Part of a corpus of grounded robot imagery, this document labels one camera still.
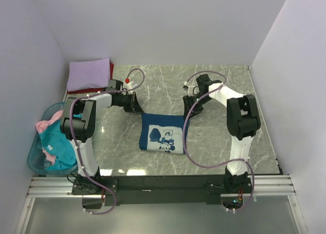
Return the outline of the dark blue t shirt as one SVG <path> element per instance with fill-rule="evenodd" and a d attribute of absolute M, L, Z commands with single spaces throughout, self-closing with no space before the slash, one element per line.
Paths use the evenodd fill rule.
<path fill-rule="evenodd" d="M 141 118 L 141 150 L 184 154 L 183 142 L 186 141 L 188 128 L 183 131 L 183 116 L 144 113 Z"/>

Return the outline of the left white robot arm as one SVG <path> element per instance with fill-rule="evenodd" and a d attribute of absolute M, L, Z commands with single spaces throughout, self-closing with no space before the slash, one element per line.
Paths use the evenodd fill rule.
<path fill-rule="evenodd" d="M 90 194 L 101 190 L 102 182 L 99 166 L 95 160 L 92 137 L 96 128 L 97 112 L 112 106 L 122 107 L 125 112 L 141 114 L 134 91 L 140 85 L 128 78 L 125 82 L 111 79 L 108 87 L 85 97 L 69 97 L 61 118 L 61 133 L 71 143 L 78 165 L 78 185 L 83 184 Z"/>

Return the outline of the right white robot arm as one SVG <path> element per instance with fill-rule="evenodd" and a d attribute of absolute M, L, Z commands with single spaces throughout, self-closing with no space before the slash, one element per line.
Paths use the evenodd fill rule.
<path fill-rule="evenodd" d="M 185 140 L 188 120 L 200 114 L 203 104 L 210 100 L 222 104 L 226 108 L 226 125 L 231 135 L 230 159 L 224 163 L 226 169 L 223 182 L 225 190 L 234 193 L 247 182 L 251 143 L 261 127 L 257 101 L 252 94 L 244 95 L 227 87 L 225 75 L 221 75 L 224 81 L 220 81 L 211 80 L 207 71 L 197 74 L 197 85 L 190 85 L 189 80 L 183 85 L 187 90 L 187 95 L 183 97 L 183 150 L 188 155 Z"/>

